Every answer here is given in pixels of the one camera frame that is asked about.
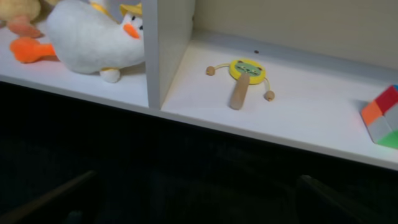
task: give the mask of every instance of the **colorful cube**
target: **colorful cube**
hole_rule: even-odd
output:
[[[391,85],[361,114],[373,142],[398,149],[398,85]]]

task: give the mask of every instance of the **white shelf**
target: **white shelf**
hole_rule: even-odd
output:
[[[39,28],[45,33],[44,22]],[[17,36],[7,28],[0,29],[0,81],[129,110],[148,108],[144,64],[122,70],[119,82],[106,83],[99,74],[73,73],[58,61],[21,64],[9,50],[9,44],[15,38]],[[39,40],[48,42],[46,37]]]
[[[255,85],[242,110],[228,107],[236,81],[227,68],[212,77],[205,70],[238,58],[265,66],[273,102],[262,97],[264,85]],[[374,144],[359,113],[391,83],[398,83],[393,70],[196,31],[162,111],[227,133],[398,170],[398,150]]]

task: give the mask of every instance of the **cartoon face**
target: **cartoon face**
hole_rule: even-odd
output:
[[[262,71],[262,68],[256,67],[254,65],[251,65],[249,63],[245,63],[245,62],[242,62],[242,61],[238,61],[235,64],[235,68],[240,73],[248,73],[248,74],[250,74],[251,77],[258,77],[261,74],[261,71]]]
[[[135,39],[144,38],[144,26],[142,25],[142,18],[137,17],[130,12],[124,16],[122,26],[131,37]]]

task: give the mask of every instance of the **yellow hat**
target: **yellow hat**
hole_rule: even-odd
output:
[[[124,16],[127,12],[131,12],[136,16],[142,17],[142,4],[136,4],[135,6],[121,4],[120,5],[120,12]]]

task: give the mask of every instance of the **brown plush toy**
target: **brown plush toy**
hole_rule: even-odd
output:
[[[56,5],[59,0],[45,0]],[[39,0],[0,0],[0,21],[6,21],[11,32],[23,37],[39,37],[41,32],[30,22],[42,9]]]

